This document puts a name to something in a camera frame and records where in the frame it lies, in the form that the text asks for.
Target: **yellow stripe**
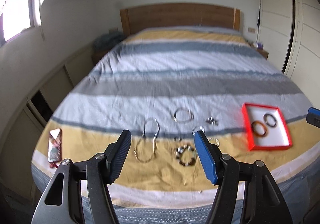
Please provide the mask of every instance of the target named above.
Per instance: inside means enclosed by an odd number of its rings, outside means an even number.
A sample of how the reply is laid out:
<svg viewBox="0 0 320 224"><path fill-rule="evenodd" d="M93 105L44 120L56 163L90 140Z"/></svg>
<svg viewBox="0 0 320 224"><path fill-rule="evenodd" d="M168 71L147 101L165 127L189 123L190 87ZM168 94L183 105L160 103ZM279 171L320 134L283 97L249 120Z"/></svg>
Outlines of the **yellow stripe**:
<svg viewBox="0 0 320 224"><path fill-rule="evenodd" d="M134 35L124 42L130 43L137 40L157 40L157 39L185 39L185 40L211 40L211 41L223 41L223 42L235 42L245 44L246 41L242 36L234 36L218 33L206 33L206 32L191 32L191 31L146 31L140 34Z"/></svg>
<svg viewBox="0 0 320 224"><path fill-rule="evenodd" d="M44 155L48 154L48 132L58 127L62 129L62 157L70 158L73 162L88 160L96 153L104 151L108 144L115 142L119 137L118 134L105 134L49 121L36 147L39 152ZM236 160L247 163L262 160L272 171L308 151L319 141L319 129L307 124L305 119L290 123L288 127L293 146L282 151L250 152L247 150L245 133L215 137L220 141L219 148L222 153L228 153ZM120 177L115 183L141 190L199 191L212 189L212 184L205 177L199 159L196 160L195 166L188 167L179 165L175 160L174 149L184 143L193 144L191 140L178 143L159 139L156 144L156 158L146 164L138 162L134 156L133 148L138 140L139 137L133 137ZM152 142L141 142L138 152L142 159L148 158L152 153Z"/></svg>

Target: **screw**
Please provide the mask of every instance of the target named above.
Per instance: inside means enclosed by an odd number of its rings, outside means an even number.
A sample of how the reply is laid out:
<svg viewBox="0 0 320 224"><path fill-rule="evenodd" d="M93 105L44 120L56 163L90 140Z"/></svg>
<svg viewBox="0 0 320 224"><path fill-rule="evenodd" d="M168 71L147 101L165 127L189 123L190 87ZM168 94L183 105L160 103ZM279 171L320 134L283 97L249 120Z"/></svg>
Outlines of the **screw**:
<svg viewBox="0 0 320 224"><path fill-rule="evenodd" d="M95 158L96 159L102 159L104 157L104 153L98 153L98 154L96 154L96 156L95 156Z"/></svg>
<svg viewBox="0 0 320 224"><path fill-rule="evenodd" d="M70 163L70 159L63 159L61 163L62 165L68 165Z"/></svg>
<svg viewBox="0 0 320 224"><path fill-rule="evenodd" d="M256 165L259 166L259 167L262 167L264 166L264 163L260 160L256 161Z"/></svg>
<svg viewBox="0 0 320 224"><path fill-rule="evenodd" d="M223 160L230 160L231 159L231 156L228 154L222 154L221 157Z"/></svg>

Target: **striped bedspread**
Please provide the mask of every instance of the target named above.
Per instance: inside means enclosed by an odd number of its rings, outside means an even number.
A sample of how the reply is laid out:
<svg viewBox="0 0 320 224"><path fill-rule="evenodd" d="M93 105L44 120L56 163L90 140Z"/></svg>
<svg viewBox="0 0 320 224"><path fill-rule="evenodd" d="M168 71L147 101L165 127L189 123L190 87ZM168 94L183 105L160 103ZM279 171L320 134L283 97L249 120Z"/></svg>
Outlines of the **striped bedspread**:
<svg viewBox="0 0 320 224"><path fill-rule="evenodd" d="M244 102L278 106L293 146L284 151L248 151L241 107ZM121 223L204 223L217 187L205 177L200 160L181 166L174 150L193 145L192 129L202 125L217 138L220 150L238 161L265 162L298 223L319 198L320 129L306 123L311 106L301 90L250 48L239 32L220 28L149 29L127 38L109 52L63 100L47 123L32 159L41 191L49 168L48 133L62 129L62 157L88 160L115 142L123 129L132 145L119 179L108 186ZM193 121L176 123L176 109L188 108ZM208 117L218 126L205 124ZM148 118L160 132L156 157L140 163L134 147ZM147 125L147 140L138 153L152 153L156 126ZM92 222L85 181L81 185L86 223ZM241 215L244 184L239 184L234 223Z"/></svg>

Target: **wall outlet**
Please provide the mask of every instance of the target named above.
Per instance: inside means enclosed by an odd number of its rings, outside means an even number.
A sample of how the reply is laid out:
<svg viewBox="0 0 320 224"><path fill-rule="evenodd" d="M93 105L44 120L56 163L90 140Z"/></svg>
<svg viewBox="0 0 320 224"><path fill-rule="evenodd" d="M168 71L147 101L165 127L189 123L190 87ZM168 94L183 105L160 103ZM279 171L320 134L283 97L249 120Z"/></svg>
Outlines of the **wall outlet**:
<svg viewBox="0 0 320 224"><path fill-rule="evenodd" d="M117 27L112 27L112 28L109 28L109 33L113 33L113 32L118 32L118 28Z"/></svg>
<svg viewBox="0 0 320 224"><path fill-rule="evenodd" d="M256 29L253 28L253 27L248 27L248 32L249 32L249 33L255 33L255 32L256 32Z"/></svg>

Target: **blue gripper tip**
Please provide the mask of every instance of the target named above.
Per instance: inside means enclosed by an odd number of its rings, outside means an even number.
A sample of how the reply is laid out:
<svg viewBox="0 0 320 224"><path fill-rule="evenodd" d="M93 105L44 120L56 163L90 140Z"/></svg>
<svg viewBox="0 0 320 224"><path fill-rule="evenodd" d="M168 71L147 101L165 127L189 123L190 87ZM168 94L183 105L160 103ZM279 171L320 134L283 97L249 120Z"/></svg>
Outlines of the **blue gripper tip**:
<svg viewBox="0 0 320 224"><path fill-rule="evenodd" d="M212 184L215 185L218 181L218 177L216 174L216 163L212 158L212 155L210 154L209 149L207 148L207 145L205 144L199 131L195 133L195 147L199 155L205 176L208 180L211 181Z"/></svg>

